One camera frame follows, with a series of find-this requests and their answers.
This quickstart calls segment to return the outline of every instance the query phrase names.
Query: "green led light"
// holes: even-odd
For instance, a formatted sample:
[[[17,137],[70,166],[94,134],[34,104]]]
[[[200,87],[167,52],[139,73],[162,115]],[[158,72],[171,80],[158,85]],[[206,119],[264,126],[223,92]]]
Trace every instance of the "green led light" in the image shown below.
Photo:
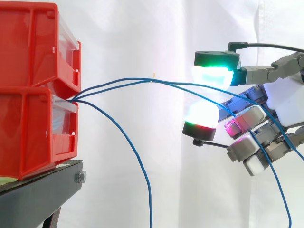
[[[199,101],[190,107],[185,120],[191,124],[216,128],[219,120],[219,109],[209,101]]]
[[[231,85],[233,71],[227,67],[200,67],[194,66],[192,75],[197,84],[212,86],[226,90]]]

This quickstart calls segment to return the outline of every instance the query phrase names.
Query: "black connector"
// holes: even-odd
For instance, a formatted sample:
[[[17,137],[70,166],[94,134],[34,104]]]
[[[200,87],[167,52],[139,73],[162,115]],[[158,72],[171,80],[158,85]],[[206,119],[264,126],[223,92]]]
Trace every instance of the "black connector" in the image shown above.
[[[247,42],[230,42],[228,44],[228,51],[236,52],[238,49],[244,49],[248,47]]]

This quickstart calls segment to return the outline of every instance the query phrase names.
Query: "black cable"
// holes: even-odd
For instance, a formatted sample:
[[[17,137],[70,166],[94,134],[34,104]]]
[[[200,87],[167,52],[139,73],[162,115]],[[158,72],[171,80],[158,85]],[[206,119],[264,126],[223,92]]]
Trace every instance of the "black cable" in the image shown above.
[[[226,145],[223,145],[223,144],[218,144],[218,143],[215,143],[215,142],[204,142],[204,145],[210,145],[210,146],[217,146],[217,147],[221,147],[221,148],[227,148],[228,146]]]
[[[244,49],[249,47],[264,47],[264,48],[279,48],[284,50],[290,50],[290,51],[296,51],[296,52],[304,52],[304,49],[299,49],[295,47],[288,47],[283,45],[277,45],[277,44],[262,44],[262,43],[247,43],[247,42],[230,42],[228,45],[228,51],[234,51],[238,49]]]
[[[248,47],[265,47],[265,48],[279,48],[284,50],[290,50],[290,51],[296,51],[296,52],[304,52],[303,49],[295,48],[295,47],[288,47],[283,45],[277,45],[277,44],[260,44],[260,43],[252,43],[247,44]]]

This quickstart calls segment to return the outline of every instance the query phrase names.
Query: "blue wire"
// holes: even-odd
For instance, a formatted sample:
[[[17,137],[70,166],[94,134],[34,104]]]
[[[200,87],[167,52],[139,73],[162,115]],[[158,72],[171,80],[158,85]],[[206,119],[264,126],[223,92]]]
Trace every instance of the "blue wire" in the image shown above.
[[[148,186],[148,192],[149,192],[149,212],[150,212],[150,225],[149,227],[152,228],[152,221],[153,221],[153,213],[152,213],[152,192],[151,192],[151,185],[150,185],[150,181],[147,175],[147,172],[143,166],[142,160],[136,150],[136,148],[134,147],[133,143],[131,142],[130,138],[128,137],[128,135],[125,133],[125,131],[121,128],[121,126],[118,124],[118,122],[115,121],[115,119],[113,119],[109,114],[107,114],[105,111],[101,110],[100,108],[98,108],[97,106],[95,106],[94,104],[87,102],[87,101],[79,101],[79,100],[68,100],[70,102],[78,102],[78,103],[83,103],[83,104],[87,104],[93,108],[95,108],[96,110],[100,111],[103,115],[105,115],[108,119],[110,119],[115,125],[116,127],[118,127],[118,129],[123,133],[123,135],[125,136],[126,140],[128,141],[129,145],[131,146],[132,150],[134,151],[137,160],[139,162],[139,165],[141,166],[142,172],[144,174],[144,177],[146,179],[147,182],[147,186]]]
[[[258,141],[258,139],[256,138],[256,136],[252,133],[252,131],[249,131],[249,132],[250,132],[251,136],[253,137],[253,139],[256,141],[256,143],[259,145],[259,147],[261,148],[261,150],[263,151],[263,154],[265,155],[265,157],[267,159],[267,162],[268,162],[268,164],[269,164],[269,166],[270,166],[270,168],[271,168],[271,170],[272,170],[272,172],[273,172],[273,174],[275,176],[275,180],[276,180],[277,185],[278,185],[278,187],[280,189],[280,193],[281,193],[281,196],[282,196],[282,199],[283,199],[283,202],[284,202],[284,205],[285,205],[285,209],[286,209],[286,212],[287,212],[287,216],[288,216],[288,220],[289,220],[289,226],[288,226],[288,228],[291,228],[291,224],[292,224],[292,222],[291,222],[291,216],[290,216],[288,205],[287,205],[287,202],[286,202],[286,199],[285,199],[285,195],[283,193],[283,189],[281,187],[280,180],[277,177],[276,171],[275,171],[275,169],[274,169],[274,167],[273,167],[273,165],[271,163],[271,160],[270,160],[268,154],[266,153],[264,147],[262,146],[262,144],[260,144],[260,142]]]
[[[80,99],[80,98],[87,97],[87,96],[90,96],[90,95],[102,93],[102,92],[105,92],[105,91],[108,91],[108,90],[111,90],[111,89],[114,89],[114,88],[121,88],[121,87],[131,86],[131,85],[137,84],[137,83],[129,83],[129,84],[125,84],[125,85],[120,85],[120,86],[112,87],[112,88],[109,88],[109,89],[105,89],[105,90],[102,90],[102,91],[97,91],[97,92],[94,92],[94,93],[90,93],[90,94],[87,94],[87,95],[78,97],[80,94],[84,93],[85,91],[88,91],[88,90],[91,90],[91,89],[94,89],[94,88],[100,88],[100,87],[103,87],[103,86],[106,86],[106,85],[110,85],[110,84],[115,83],[115,82],[124,81],[124,80],[134,80],[134,79],[133,79],[133,78],[132,78],[132,79],[124,78],[124,79],[119,79],[119,80],[112,81],[112,82],[109,82],[109,83],[106,83],[106,84],[103,84],[103,85],[93,86],[93,87],[91,87],[91,88],[88,88],[88,89],[86,89],[86,90],[80,92],[80,93],[77,94],[73,99]],[[172,86],[172,87],[181,89],[181,90],[183,90],[183,91],[189,92],[189,93],[191,93],[191,94],[197,95],[197,96],[199,96],[199,97],[201,97],[201,98],[203,98],[203,99],[206,99],[206,100],[208,100],[208,101],[210,101],[210,102],[212,102],[212,103],[214,103],[214,104],[216,104],[216,105],[218,105],[218,106],[224,108],[224,109],[225,109],[227,112],[229,112],[232,116],[236,116],[234,113],[232,113],[229,109],[227,109],[227,108],[224,107],[223,105],[221,105],[221,104],[219,104],[219,103],[217,103],[217,102],[214,102],[214,101],[212,101],[212,100],[210,100],[210,99],[208,99],[208,98],[206,98],[206,97],[204,97],[204,96],[202,96],[202,95],[199,95],[199,94],[197,94],[197,93],[195,93],[195,92],[193,92],[193,91],[191,91],[191,90],[184,89],[184,88],[179,87],[179,86],[176,86],[176,85],[172,85],[171,82],[166,82],[166,81],[161,81],[161,80],[156,80],[156,79],[152,79],[152,80],[149,79],[149,81],[148,81],[148,80],[144,80],[144,81],[141,81],[141,82],[151,82],[151,81],[154,81],[154,82],[160,83],[160,84],[165,84],[165,85],[168,85],[168,86]],[[218,90],[218,91],[220,91],[220,92],[228,93],[228,94],[231,94],[231,95],[234,95],[234,96],[237,96],[237,97],[239,97],[239,98],[244,99],[244,97],[241,97],[241,96],[239,96],[239,95],[235,95],[235,94],[233,94],[233,93],[226,92],[226,91],[223,91],[223,90],[220,90],[220,89],[216,89],[216,88],[213,88],[213,87],[210,87],[210,86],[204,86],[204,85],[193,84],[193,83],[173,83],[173,84],[177,84],[177,85],[184,85],[184,84],[187,84],[187,85],[190,85],[190,86],[193,86],[193,85],[194,85],[194,86],[208,87],[208,88],[210,88],[210,89],[215,89],[215,90]],[[271,170],[272,170],[272,172],[273,172],[273,174],[274,174],[274,176],[275,176],[275,179],[276,179],[276,182],[277,182],[277,184],[278,184],[278,187],[279,187],[279,190],[280,190],[280,193],[281,193],[281,196],[282,196],[284,205],[285,205],[285,209],[286,209],[286,212],[287,212],[287,215],[288,215],[289,228],[291,228],[292,221],[291,221],[290,212],[289,212],[289,209],[288,209],[288,205],[287,205],[287,202],[286,202],[286,199],[285,199],[285,196],[284,196],[284,193],[283,193],[283,190],[282,190],[282,187],[281,187],[279,178],[278,178],[278,176],[277,176],[277,174],[276,174],[276,171],[275,171],[275,169],[274,169],[274,167],[273,167],[273,165],[272,165],[272,163],[271,163],[271,161],[270,161],[270,159],[269,159],[269,157],[268,157],[268,155],[267,155],[267,153],[266,153],[264,147],[260,144],[260,142],[257,140],[257,138],[253,135],[253,133],[252,133],[251,131],[250,131],[250,133],[251,133],[252,137],[254,138],[254,140],[256,141],[256,143],[259,145],[260,149],[263,151],[263,154],[266,156],[266,159],[267,159],[267,161],[268,161],[268,163],[269,163],[269,165],[270,165],[270,168],[271,168]]]
[[[217,91],[220,91],[222,93],[229,94],[229,95],[238,97],[240,99],[246,100],[246,101],[248,101],[248,102],[250,102],[250,103],[252,103],[254,105],[260,106],[258,103],[254,102],[254,101],[252,101],[252,100],[250,100],[250,99],[248,99],[246,97],[242,97],[240,95],[237,95],[237,94],[234,94],[234,93],[222,90],[222,89],[217,89],[217,88],[214,88],[214,87],[211,87],[211,86],[208,86],[208,85],[200,85],[200,84],[196,84],[196,83],[184,83],[184,82],[169,82],[169,81],[163,81],[163,80],[158,80],[158,79],[153,79],[153,78],[140,78],[140,77],[121,78],[121,79],[118,79],[118,80],[115,80],[115,81],[112,81],[112,82],[108,82],[108,83],[105,83],[105,84],[102,84],[102,85],[96,85],[96,86],[87,88],[87,89],[81,91],[80,93],[78,93],[76,96],[74,96],[73,100],[84,98],[84,97],[87,97],[87,96],[90,96],[90,95],[93,95],[93,94],[98,94],[98,93],[105,92],[105,91],[97,91],[97,92],[90,93],[90,94],[87,94],[87,95],[84,95],[84,96],[81,96],[81,97],[78,98],[78,96],[80,94],[82,94],[82,93],[84,93],[86,91],[92,90],[92,89],[101,88],[103,86],[107,86],[107,85],[110,85],[110,84],[113,84],[113,83],[116,83],[116,82],[134,81],[134,80],[140,80],[140,81],[145,81],[145,82],[156,82],[156,83],[161,83],[161,84],[166,84],[166,85],[167,84],[172,84],[172,85],[184,85],[184,86],[200,86],[200,87],[204,87],[204,88],[209,88],[209,89],[217,90]],[[290,141],[290,139],[288,138],[288,136],[285,134],[284,130],[282,129],[281,125],[275,120],[275,118],[264,107],[262,107],[262,106],[260,106],[260,107],[271,118],[271,120],[278,126],[278,128],[280,129],[283,137],[285,138],[285,140],[286,140],[287,144],[290,146],[290,148],[292,148],[301,157],[301,159],[304,161],[304,156],[296,149],[296,147]]]

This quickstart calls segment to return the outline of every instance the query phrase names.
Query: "robotic hand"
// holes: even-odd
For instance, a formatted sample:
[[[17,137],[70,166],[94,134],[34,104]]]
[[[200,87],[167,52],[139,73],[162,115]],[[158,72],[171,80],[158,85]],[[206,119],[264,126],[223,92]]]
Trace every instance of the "robotic hand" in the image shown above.
[[[240,67],[237,49],[247,47],[284,48],[295,52],[272,63],[271,66]],[[248,98],[263,106],[286,132],[301,126],[295,133],[286,134],[296,148],[304,143],[304,51],[277,45],[229,43],[226,52],[196,52],[194,65],[198,67],[225,66],[233,72],[230,85],[258,84],[242,92],[239,96]],[[266,116],[260,106],[233,97],[222,106],[234,114],[239,113],[225,124],[230,137],[238,139],[227,147],[229,158],[243,162],[247,171],[254,176],[265,170],[269,164],[259,145],[250,134],[257,138],[264,147],[271,162],[282,158],[292,150],[285,141],[278,126]],[[218,122],[231,117],[222,107],[219,109]],[[185,123],[183,133],[194,138],[193,144],[202,146],[205,141],[212,141],[215,130],[210,134]]]

